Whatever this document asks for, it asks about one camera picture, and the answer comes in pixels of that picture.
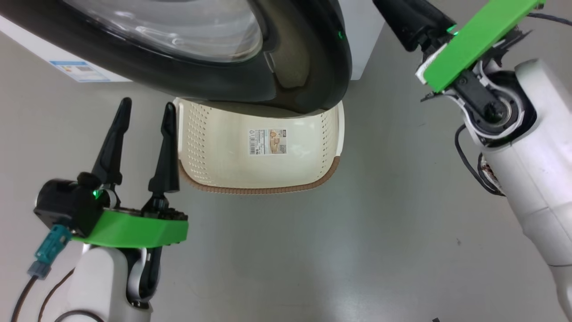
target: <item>cable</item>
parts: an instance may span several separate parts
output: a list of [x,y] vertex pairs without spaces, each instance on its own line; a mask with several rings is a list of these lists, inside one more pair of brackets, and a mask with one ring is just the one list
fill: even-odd
[[54,322],[62,322],[65,318],[70,317],[72,315],[83,315],[83,316],[87,316],[87,317],[93,319],[95,322],[105,322],[102,318],[100,318],[96,314],[93,314],[93,313],[86,311],[86,310],[68,311],[68,312],[58,316],[58,318]]
[[554,15],[543,14],[543,13],[529,13],[528,16],[531,18],[550,20],[550,21],[559,22],[559,23],[563,23],[565,25],[572,26],[572,21],[570,21],[568,19],[564,19],[564,18],[558,18]]
[[38,322],[42,321],[43,312],[46,309],[47,302],[50,300],[51,296],[60,286],[62,286],[63,283],[67,281],[68,278],[70,278],[70,276],[73,274],[73,271],[74,269],[72,269],[66,276],[64,276],[62,280],[59,281],[59,283],[57,283],[54,288],[51,289],[50,293],[47,294],[46,298],[43,300],[42,307],[39,309]]
[[26,286],[24,287],[24,290],[22,290],[22,293],[20,294],[20,297],[18,298],[18,301],[16,302],[16,307],[14,308],[14,312],[12,313],[12,319],[10,320],[10,322],[17,322],[18,321],[18,316],[20,315],[20,310],[22,309],[22,306],[24,305],[24,300],[26,299],[26,296],[28,296],[28,293],[30,293],[32,286],[34,286],[34,283],[37,280],[38,280],[38,276],[32,276],[30,278],[30,281],[28,282],[28,284],[26,284]]
[[497,196],[504,196],[500,191],[498,191],[498,189],[493,189],[493,188],[489,187],[485,183],[485,181],[482,180],[482,178],[475,171],[475,169],[473,169],[473,167],[471,166],[471,164],[467,160],[467,157],[465,156],[463,149],[461,149],[461,145],[459,144],[459,135],[466,128],[467,128],[467,126],[465,124],[463,124],[455,132],[455,148],[457,149],[457,153],[459,154],[461,161],[463,161],[463,164],[465,165],[467,170],[469,170],[471,175],[475,178],[475,180],[477,180],[479,182],[479,184],[483,187],[483,189],[485,189],[490,194],[497,195]]

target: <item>barcode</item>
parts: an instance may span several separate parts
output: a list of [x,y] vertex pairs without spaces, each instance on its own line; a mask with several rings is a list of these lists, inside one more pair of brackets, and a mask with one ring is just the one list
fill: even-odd
[[256,137],[251,135],[248,140],[249,154],[256,154]]
[[92,72],[93,69],[89,66],[76,66],[77,69],[80,70],[80,72]]

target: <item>transparent glass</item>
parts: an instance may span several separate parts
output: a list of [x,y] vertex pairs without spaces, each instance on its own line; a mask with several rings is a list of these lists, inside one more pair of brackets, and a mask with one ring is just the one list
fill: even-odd
[[163,52],[239,62],[262,47],[247,0],[64,0],[115,33]]

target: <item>green bracket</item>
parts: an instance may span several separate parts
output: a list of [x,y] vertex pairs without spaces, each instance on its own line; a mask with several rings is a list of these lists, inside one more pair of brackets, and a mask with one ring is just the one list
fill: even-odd
[[491,0],[429,65],[424,74],[429,86],[435,92],[445,90],[523,17],[545,3],[546,0]]
[[189,222],[137,217],[105,210],[87,238],[75,241],[112,248],[155,248],[186,240]]

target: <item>blue and white sticker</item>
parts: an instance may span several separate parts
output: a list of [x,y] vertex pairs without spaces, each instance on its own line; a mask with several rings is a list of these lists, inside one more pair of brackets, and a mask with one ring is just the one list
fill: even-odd
[[84,61],[50,61],[57,69],[81,83],[110,81]]

